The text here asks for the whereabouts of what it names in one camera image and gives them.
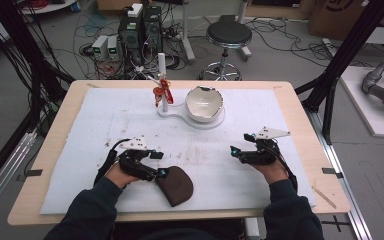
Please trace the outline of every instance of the wooden table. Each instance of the wooden table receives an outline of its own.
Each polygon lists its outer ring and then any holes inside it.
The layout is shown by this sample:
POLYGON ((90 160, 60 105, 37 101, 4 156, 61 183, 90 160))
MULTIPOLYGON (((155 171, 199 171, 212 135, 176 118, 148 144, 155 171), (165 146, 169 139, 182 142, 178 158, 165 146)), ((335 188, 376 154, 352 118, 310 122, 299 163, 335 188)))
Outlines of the wooden table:
MULTIPOLYGON (((272 89, 284 115, 288 129, 302 161, 308 180, 316 196, 317 206, 313 212, 346 213, 349 202, 335 174, 324 174, 322 168, 331 168, 322 146, 305 114, 294 89, 288 82, 241 81, 171 81, 171 88, 192 89, 198 85, 217 89, 272 89)), ((86 81, 74 82, 56 116, 54 123, 38 153, 32 169, 43 169, 41 176, 28 177, 8 217, 11 225, 55 224, 63 215, 41 215, 50 178, 60 156, 68 133, 80 110, 84 96, 90 88, 149 88, 155 87, 151 81, 86 81)), ((158 213, 119 214, 117 221, 144 221, 168 219, 203 219, 226 217, 261 217, 263 209, 183 211, 158 213)))

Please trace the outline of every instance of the red object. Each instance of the red object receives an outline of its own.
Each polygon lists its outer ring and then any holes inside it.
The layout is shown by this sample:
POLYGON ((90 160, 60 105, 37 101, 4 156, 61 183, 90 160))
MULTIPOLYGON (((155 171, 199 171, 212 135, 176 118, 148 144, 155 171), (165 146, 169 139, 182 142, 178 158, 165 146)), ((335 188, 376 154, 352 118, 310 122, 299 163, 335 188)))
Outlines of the red object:
POLYGON ((160 79, 161 87, 164 89, 164 96, 169 104, 173 104, 173 96, 171 96, 168 81, 166 79, 160 79))

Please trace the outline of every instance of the person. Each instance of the person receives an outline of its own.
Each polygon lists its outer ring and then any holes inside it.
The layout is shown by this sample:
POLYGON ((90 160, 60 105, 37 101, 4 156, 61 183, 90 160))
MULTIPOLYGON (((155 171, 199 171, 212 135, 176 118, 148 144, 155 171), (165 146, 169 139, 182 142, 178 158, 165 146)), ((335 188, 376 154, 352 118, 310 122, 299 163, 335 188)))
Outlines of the person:
MULTIPOLYGON (((271 204, 264 210, 266 240, 324 239, 318 217, 312 212, 308 199, 297 195, 283 165, 275 161, 270 165, 253 167, 263 174, 270 188, 271 204)), ((83 190, 76 196, 63 220, 48 232, 45 239, 111 239, 114 237, 114 232, 117 232, 113 231, 117 215, 115 204, 123 192, 122 189, 138 180, 124 173, 119 164, 115 163, 91 190, 83 190)), ((213 231, 194 227, 154 228, 148 232, 143 229, 140 230, 145 234, 140 237, 143 240, 223 239, 217 236, 217 227, 211 225, 210 229, 213 231)), ((122 230, 128 233, 130 228, 122 230)))

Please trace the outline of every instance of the white holder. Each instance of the white holder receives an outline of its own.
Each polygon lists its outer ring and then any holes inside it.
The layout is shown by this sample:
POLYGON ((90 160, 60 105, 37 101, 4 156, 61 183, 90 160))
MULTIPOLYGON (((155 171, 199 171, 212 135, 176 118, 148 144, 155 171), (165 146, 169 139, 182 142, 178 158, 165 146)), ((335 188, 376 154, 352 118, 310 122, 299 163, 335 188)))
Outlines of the white holder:
POLYGON ((212 122, 202 123, 197 122, 189 117, 188 112, 186 110, 185 103, 182 103, 180 105, 170 105, 167 111, 164 111, 164 102, 163 106, 158 107, 158 114, 163 118, 169 118, 169 117, 178 117, 185 121, 189 126, 201 129, 201 130, 209 130, 218 127, 220 124, 224 121, 224 107, 221 108, 220 115, 212 122))

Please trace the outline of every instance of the sleeve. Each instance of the sleeve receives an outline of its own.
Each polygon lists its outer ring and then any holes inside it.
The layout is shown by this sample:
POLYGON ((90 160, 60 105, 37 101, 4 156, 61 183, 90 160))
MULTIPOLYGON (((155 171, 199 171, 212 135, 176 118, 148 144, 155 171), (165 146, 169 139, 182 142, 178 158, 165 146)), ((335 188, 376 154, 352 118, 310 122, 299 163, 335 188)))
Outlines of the sleeve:
POLYGON ((115 204, 123 191, 103 177, 91 190, 83 190, 64 219, 45 239, 106 239, 117 216, 115 204))
POLYGON ((264 210, 266 240, 324 239, 320 220, 308 199, 297 195, 291 181, 270 184, 270 193, 271 204, 264 210))

